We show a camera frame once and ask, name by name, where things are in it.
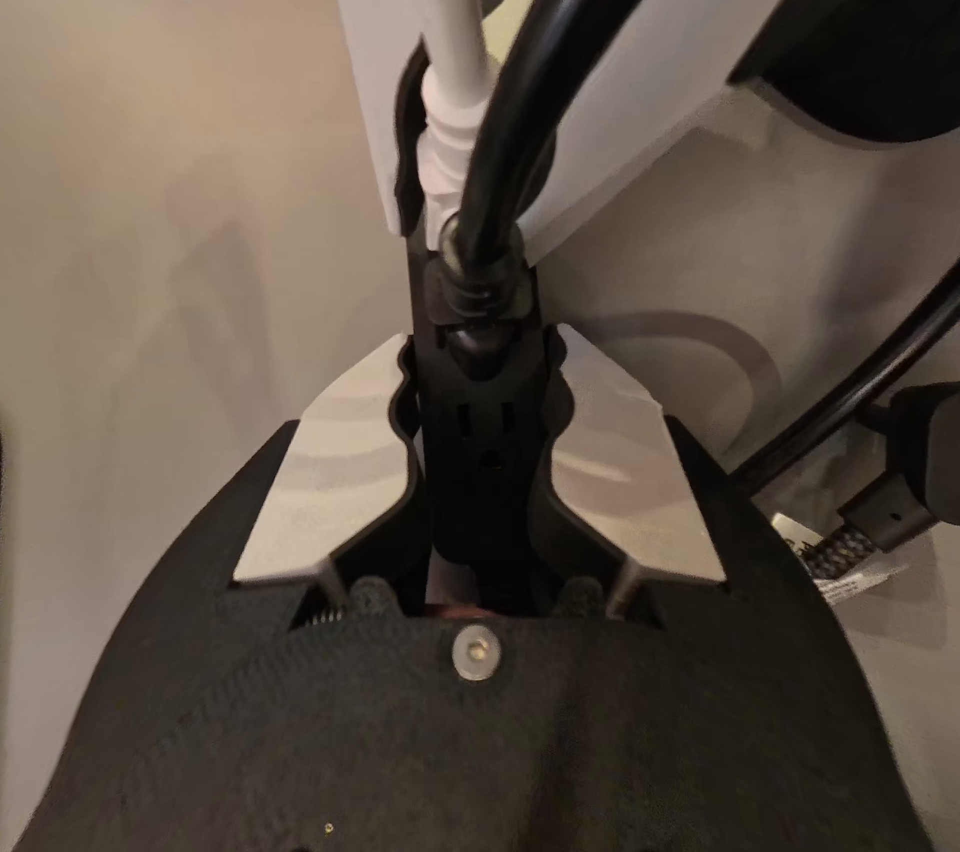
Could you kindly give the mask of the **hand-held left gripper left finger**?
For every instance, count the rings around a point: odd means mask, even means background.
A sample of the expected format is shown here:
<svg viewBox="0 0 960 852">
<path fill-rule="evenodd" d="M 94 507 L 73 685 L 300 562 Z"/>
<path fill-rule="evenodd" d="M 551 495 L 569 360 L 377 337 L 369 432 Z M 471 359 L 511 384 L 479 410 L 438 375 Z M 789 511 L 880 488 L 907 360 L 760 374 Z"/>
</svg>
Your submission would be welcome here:
<svg viewBox="0 0 960 852">
<path fill-rule="evenodd" d="M 315 581 L 332 602 L 392 585 L 429 556 L 412 337 L 389 338 L 301 415 L 232 574 L 240 587 Z"/>
</svg>

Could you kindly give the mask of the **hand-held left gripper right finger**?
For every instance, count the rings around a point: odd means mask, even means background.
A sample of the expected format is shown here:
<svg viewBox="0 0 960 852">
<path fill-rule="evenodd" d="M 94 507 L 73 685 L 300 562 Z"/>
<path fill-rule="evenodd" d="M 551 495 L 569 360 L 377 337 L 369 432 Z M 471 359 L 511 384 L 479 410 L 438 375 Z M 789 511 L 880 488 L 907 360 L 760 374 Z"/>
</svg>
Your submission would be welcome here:
<svg viewBox="0 0 960 852">
<path fill-rule="evenodd" d="M 550 328 L 546 345 L 536 555 L 563 581 L 595 580 L 606 616 L 626 616 L 651 582 L 726 583 L 662 406 L 570 325 Z"/>
</svg>

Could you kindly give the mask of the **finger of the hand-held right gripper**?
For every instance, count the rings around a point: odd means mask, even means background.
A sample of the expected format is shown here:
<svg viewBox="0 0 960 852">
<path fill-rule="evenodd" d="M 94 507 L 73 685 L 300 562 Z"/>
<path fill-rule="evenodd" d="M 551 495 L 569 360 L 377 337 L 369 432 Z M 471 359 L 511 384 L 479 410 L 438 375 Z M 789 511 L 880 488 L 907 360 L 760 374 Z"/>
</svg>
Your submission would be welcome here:
<svg viewBox="0 0 960 852">
<path fill-rule="evenodd" d="M 425 126 L 421 71 L 399 94 L 422 39 L 415 0 L 337 0 L 342 29 L 366 129 L 375 181 L 391 234 L 409 237 L 423 210 L 400 206 L 398 183 L 421 199 L 417 143 Z"/>
<path fill-rule="evenodd" d="M 780 0 L 642 0 L 558 127 L 546 183 L 519 218 L 535 265 L 728 96 Z"/>
</svg>

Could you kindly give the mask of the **black power strip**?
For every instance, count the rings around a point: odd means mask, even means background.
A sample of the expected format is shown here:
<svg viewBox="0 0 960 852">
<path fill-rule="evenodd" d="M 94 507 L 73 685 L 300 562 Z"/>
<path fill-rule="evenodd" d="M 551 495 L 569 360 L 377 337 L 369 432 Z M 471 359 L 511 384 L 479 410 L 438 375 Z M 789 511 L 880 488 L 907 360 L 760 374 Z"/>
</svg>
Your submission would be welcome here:
<svg viewBox="0 0 960 852">
<path fill-rule="evenodd" d="M 432 255 L 422 225 L 406 238 L 406 251 L 434 544 L 463 565 L 523 558 L 530 485 L 545 442 L 548 360 L 539 304 L 514 327 L 496 376 L 472 380 L 455 360 L 449 330 L 428 315 Z"/>
</svg>

